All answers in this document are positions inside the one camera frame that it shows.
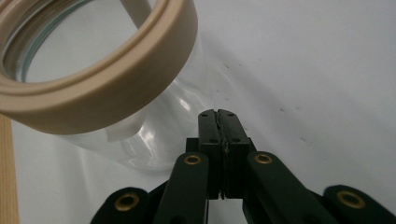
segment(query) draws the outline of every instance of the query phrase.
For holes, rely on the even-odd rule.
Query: wooden strip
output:
[[[0,115],[0,223],[19,223],[11,121],[3,115]]]

